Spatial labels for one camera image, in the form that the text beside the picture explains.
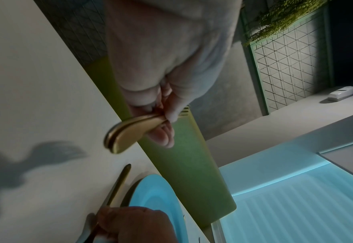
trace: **hand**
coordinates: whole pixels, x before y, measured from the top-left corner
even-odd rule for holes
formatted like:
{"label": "hand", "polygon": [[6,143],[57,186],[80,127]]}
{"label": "hand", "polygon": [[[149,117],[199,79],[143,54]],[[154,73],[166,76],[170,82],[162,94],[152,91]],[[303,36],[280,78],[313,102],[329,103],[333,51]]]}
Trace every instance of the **hand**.
{"label": "hand", "polygon": [[[158,109],[170,122],[213,85],[230,48],[241,0],[105,0],[116,82],[134,116]],[[150,138],[174,144],[170,123]]]}
{"label": "hand", "polygon": [[119,243],[177,243],[174,228],[162,211],[145,207],[103,207],[97,213],[103,235]]}

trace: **white device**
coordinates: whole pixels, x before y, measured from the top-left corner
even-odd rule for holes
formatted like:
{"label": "white device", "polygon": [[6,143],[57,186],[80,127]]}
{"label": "white device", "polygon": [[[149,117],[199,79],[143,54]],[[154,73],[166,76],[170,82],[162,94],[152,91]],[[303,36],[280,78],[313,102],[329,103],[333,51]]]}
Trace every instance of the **white device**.
{"label": "white device", "polygon": [[329,101],[341,101],[347,97],[350,97],[353,95],[353,85],[352,86],[347,86],[344,88],[340,88],[337,91],[333,91],[328,95],[328,100]]}

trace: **geometric pattern tile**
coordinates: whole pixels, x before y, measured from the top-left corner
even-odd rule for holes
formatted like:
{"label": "geometric pattern tile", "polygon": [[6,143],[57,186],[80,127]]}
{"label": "geometric pattern tile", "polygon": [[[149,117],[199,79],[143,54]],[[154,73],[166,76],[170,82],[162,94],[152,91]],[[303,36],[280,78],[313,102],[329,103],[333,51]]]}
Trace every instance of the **geometric pattern tile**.
{"label": "geometric pattern tile", "polygon": [[34,0],[82,66],[107,55],[103,0]]}
{"label": "geometric pattern tile", "polygon": [[251,48],[269,112],[329,87],[322,12]]}

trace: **white countertop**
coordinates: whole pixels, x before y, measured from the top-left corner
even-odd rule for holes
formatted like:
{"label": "white countertop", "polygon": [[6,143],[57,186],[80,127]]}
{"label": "white countertop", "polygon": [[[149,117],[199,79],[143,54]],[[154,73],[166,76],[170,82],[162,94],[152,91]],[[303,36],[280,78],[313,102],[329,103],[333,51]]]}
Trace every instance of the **white countertop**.
{"label": "white countertop", "polygon": [[[138,144],[103,147],[119,121],[35,3],[0,0],[0,242],[75,242],[126,164],[115,206],[158,173]],[[208,242],[182,209],[190,242]]]}

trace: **blue ribbed surface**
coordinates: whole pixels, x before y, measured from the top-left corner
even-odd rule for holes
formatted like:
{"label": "blue ribbed surface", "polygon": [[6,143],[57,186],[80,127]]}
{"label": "blue ribbed surface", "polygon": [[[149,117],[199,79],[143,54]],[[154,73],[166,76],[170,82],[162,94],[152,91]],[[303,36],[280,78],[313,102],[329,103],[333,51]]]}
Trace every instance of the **blue ribbed surface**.
{"label": "blue ribbed surface", "polygon": [[353,243],[353,176],[333,164],[234,199],[227,243]]}

